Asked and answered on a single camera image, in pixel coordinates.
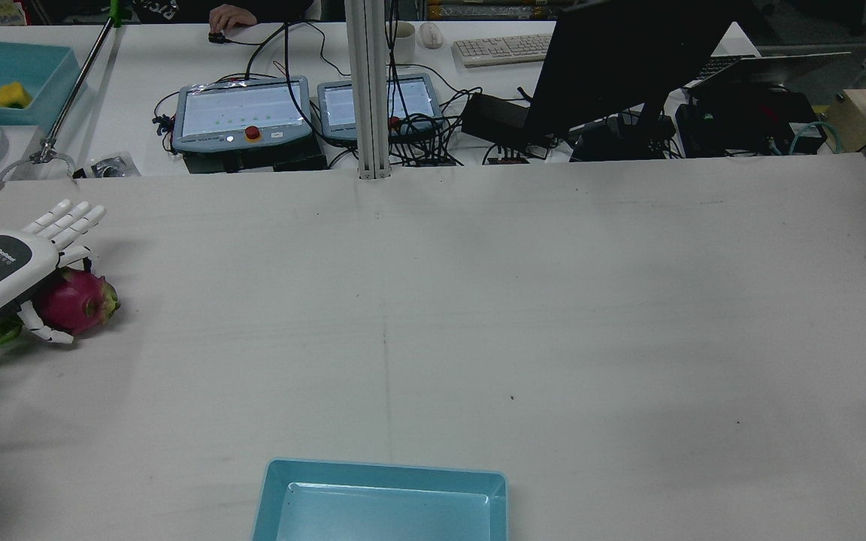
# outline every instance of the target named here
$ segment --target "red emergency stop button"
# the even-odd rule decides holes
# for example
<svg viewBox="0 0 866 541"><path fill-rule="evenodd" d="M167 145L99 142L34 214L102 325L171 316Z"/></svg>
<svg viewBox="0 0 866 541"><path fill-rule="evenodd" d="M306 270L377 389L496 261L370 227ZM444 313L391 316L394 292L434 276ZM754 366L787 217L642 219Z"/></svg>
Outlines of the red emergency stop button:
<svg viewBox="0 0 866 541"><path fill-rule="evenodd" d="M262 132L259 131L259 128L255 126L247 127L247 141L250 143L255 143L258 140L261 140Z"/></svg>

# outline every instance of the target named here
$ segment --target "white table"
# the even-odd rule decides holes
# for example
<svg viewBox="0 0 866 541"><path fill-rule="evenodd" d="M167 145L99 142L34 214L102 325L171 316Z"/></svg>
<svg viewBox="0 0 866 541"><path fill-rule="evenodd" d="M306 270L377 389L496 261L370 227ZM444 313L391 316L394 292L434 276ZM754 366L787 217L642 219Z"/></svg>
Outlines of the white table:
<svg viewBox="0 0 866 541"><path fill-rule="evenodd" d="M866 161L183 175L0 352L0 540L250 538L276 456L501 470L510 539L866 539Z"/></svg>
<svg viewBox="0 0 866 541"><path fill-rule="evenodd" d="M491 35L518 35L551 32L553 22L543 21L443 21L444 37L448 41L463 38L483 38ZM344 23L316 25L326 34L324 55L344 72L350 72L347 52L347 32ZM278 25L264 24L237 30L230 38L237 41L258 42L267 37ZM35 42L36 44L62 44L73 46L80 64L89 46L98 35L98 26L92 27L30 27L0 29L0 41ZM191 83L210 83L229 73L243 71L253 47L234 44L210 44L206 39L206 25L126 25L114 31L106 44L103 57L96 61L89 77L89 87L98 99L89 96L73 109L74 116L66 121L57 147L68 152L82 167L95 160L128 151L138 170L144 175L185 174L182 158L162 150L161 137L151 123L153 108L162 97ZM310 95L316 85L340 81L344 77L319 58L322 35L306 25L295 27L289 33L291 72L305 75L309 80ZM715 54L756 54L736 24L726 33ZM278 75L272 62L285 62L284 41L275 38L257 56L254 72ZM490 68L463 68L450 52L450 46L426 49L416 46L413 61L429 65L457 89L481 86L485 93L498 97L519 97L517 86L532 93L540 73L539 62L530 64L490 66ZM402 72L422 71L420 68L400 68ZM431 79L440 100L453 95L439 77ZM458 100L447 113L460 114L465 100ZM669 114L673 116L677 105L683 103L679 92L671 95ZM161 113L175 111L176 98L166 100ZM453 150L464 164L478 165L490 144L479 138L455 134ZM324 147L327 158L339 153L333 147ZM554 152L550 161L566 161L568 154ZM65 174L59 164L42 169L33 168L30 176L54 178ZM352 158L344 159L339 167L355 168Z"/></svg>

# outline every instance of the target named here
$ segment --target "light blue plastic tray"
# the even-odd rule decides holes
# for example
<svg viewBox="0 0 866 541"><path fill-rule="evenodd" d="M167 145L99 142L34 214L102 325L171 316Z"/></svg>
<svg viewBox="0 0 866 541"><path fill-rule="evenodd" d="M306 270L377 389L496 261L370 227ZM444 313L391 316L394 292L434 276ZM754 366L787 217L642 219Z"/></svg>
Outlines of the light blue plastic tray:
<svg viewBox="0 0 866 541"><path fill-rule="evenodd" d="M275 459L253 541L506 541L499 472Z"/></svg>
<svg viewBox="0 0 866 541"><path fill-rule="evenodd" d="M0 124L38 125L48 133L78 76L68 47L0 41L0 86L18 81L33 98L26 109L0 107Z"/></svg>

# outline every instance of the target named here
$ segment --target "screen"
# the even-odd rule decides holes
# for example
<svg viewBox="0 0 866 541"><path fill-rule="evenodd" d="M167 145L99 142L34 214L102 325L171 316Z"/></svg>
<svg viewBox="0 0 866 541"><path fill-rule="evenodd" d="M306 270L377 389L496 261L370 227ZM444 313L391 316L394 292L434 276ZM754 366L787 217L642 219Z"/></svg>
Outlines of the screen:
<svg viewBox="0 0 866 541"><path fill-rule="evenodd" d="M292 83L292 91L299 99L299 82ZM203 89L186 95L181 137L302 123L285 83Z"/></svg>
<svg viewBox="0 0 866 541"><path fill-rule="evenodd" d="M330 126L342 126L356 122L356 107L353 106L353 88L351 86L333 86L323 90L326 102L326 119ZM400 80L399 85L389 83L390 116L405 119L410 114L425 114L437 116L433 111L432 100L423 79Z"/></svg>
<svg viewBox="0 0 866 541"><path fill-rule="evenodd" d="M734 0L598 0L556 20L525 127L562 136L689 82L731 26Z"/></svg>

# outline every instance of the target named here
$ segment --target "computer mouse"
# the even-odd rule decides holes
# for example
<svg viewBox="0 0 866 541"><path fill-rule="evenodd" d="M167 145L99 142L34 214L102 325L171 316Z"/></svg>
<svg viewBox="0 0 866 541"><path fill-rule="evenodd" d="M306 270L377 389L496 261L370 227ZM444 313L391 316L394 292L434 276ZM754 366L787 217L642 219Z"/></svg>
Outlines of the computer mouse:
<svg viewBox="0 0 866 541"><path fill-rule="evenodd" d="M427 49L439 49L443 46L443 32L432 22L419 25L419 42Z"/></svg>

